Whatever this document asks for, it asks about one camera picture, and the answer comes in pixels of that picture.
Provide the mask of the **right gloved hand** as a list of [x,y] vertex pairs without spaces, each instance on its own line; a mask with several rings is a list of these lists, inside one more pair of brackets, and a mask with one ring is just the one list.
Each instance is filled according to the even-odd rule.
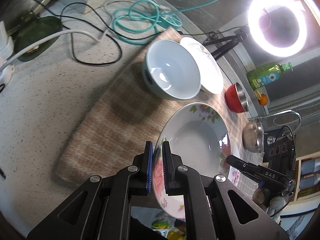
[[287,204],[284,197],[272,197],[270,191],[262,187],[259,187],[254,191],[252,200],[264,211],[264,213],[277,223],[280,221],[281,211]]

